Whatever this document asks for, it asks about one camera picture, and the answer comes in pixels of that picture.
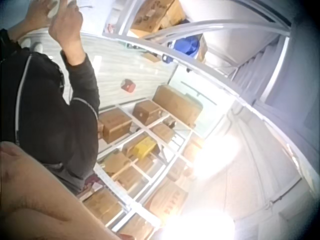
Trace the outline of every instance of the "cardboard box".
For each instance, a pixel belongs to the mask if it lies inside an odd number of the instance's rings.
[[[129,133],[132,119],[121,109],[116,108],[100,114],[103,124],[103,139],[109,144]]]
[[[122,152],[125,156],[128,158],[131,158],[134,156],[134,148],[135,146],[140,143],[143,139],[145,139],[147,135],[145,133],[140,134],[139,136],[135,137],[131,141],[127,142],[123,148]]]
[[[168,85],[158,87],[153,101],[190,128],[195,127],[195,121],[203,109],[201,103],[196,99],[184,95]]]
[[[193,163],[198,152],[202,150],[204,144],[205,140],[193,133],[189,142],[186,144],[182,155]]]
[[[179,0],[174,0],[162,18],[159,29],[166,29],[178,25],[185,19],[186,14]]]
[[[144,159],[138,160],[135,165],[142,171],[147,173],[149,169],[154,165],[151,158],[146,156]],[[125,190],[131,189],[136,183],[140,182],[143,178],[142,174],[139,173],[134,167],[130,166],[127,170],[119,175],[116,179]]]
[[[157,54],[152,54],[151,52],[143,53],[141,54],[141,56],[144,57],[145,59],[150,60],[153,63],[158,63],[162,60],[161,56],[158,56]]]
[[[165,178],[157,188],[145,208],[162,220],[165,225],[171,216],[180,213],[188,193],[170,179]]]
[[[151,234],[154,227],[143,217],[135,214],[128,223],[121,228],[120,234],[126,234],[135,237],[136,240],[145,240]]]
[[[204,62],[207,51],[208,51],[207,42],[205,40],[205,36],[202,35],[200,38],[200,47],[199,47],[199,52],[196,59],[201,63]]]
[[[103,224],[107,224],[122,209],[117,198],[105,187],[92,194],[83,204]]]
[[[158,105],[154,104],[150,100],[146,100],[139,102],[134,106],[132,115],[145,126],[148,126],[160,118],[162,112],[162,109]]]
[[[136,183],[138,183],[142,179],[142,174],[134,169],[133,166],[130,166],[127,170],[119,175],[116,178],[116,181],[120,183],[120,185],[125,189],[131,189]]]
[[[121,151],[115,150],[106,156],[100,163],[103,170],[110,176],[120,171],[131,160],[126,157]]]
[[[135,16],[130,30],[141,38],[175,26],[184,19],[186,15],[178,0],[146,0]]]
[[[194,133],[191,135],[190,141],[193,142],[195,145],[197,145],[201,149],[204,147],[204,144],[205,144],[205,139],[199,137]]]
[[[190,162],[194,162],[196,160],[196,157],[197,157],[197,154],[198,152],[201,150],[201,148],[196,145],[194,142],[192,141],[189,141],[183,152],[182,152],[182,155],[187,159],[189,160]]]
[[[102,139],[103,137],[103,132],[104,132],[104,125],[98,120],[97,121],[98,125],[98,140]]]
[[[175,135],[175,131],[170,129],[164,123],[159,123],[151,128],[151,131],[154,132],[159,138],[161,138],[165,143],[170,143],[171,139]]]
[[[182,173],[185,170],[186,162],[182,159],[178,158],[173,166],[170,168],[170,171],[168,172],[167,177],[173,181],[176,182],[182,175]]]

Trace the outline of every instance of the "jacket sleeve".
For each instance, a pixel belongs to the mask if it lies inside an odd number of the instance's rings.
[[[61,56],[73,89],[69,108],[77,151],[77,157],[73,157],[66,168],[74,177],[84,179],[92,172],[98,155],[97,120],[100,100],[97,79],[87,54],[84,62],[76,66],[68,63],[63,51]]]
[[[5,29],[0,30],[0,42],[1,42],[1,63],[9,58],[15,52],[21,50],[20,45],[17,42],[13,42],[9,39],[8,31]]]

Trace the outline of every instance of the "yellow box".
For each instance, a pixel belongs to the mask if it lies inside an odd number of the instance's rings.
[[[144,159],[154,149],[156,145],[157,142],[148,136],[134,146],[133,154],[138,159]]]

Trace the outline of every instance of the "black jacket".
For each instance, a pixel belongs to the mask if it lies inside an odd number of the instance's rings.
[[[64,76],[46,55],[31,52],[1,30],[1,141],[19,145],[77,194],[92,172],[98,154],[100,105],[94,69],[88,56],[68,64],[73,89],[63,99]]]

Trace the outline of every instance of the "skin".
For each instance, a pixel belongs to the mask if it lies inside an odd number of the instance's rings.
[[[51,0],[34,0],[26,18],[8,30],[9,38],[16,42],[30,31],[47,27],[54,6]],[[68,5],[67,0],[60,0],[49,26],[49,34],[73,66],[86,57],[80,38],[82,22],[75,2]],[[0,234],[5,234],[5,239],[119,239],[45,167],[11,142],[1,142],[0,170]]]
[[[0,226],[10,239],[119,239],[21,148],[2,142],[0,150]]]

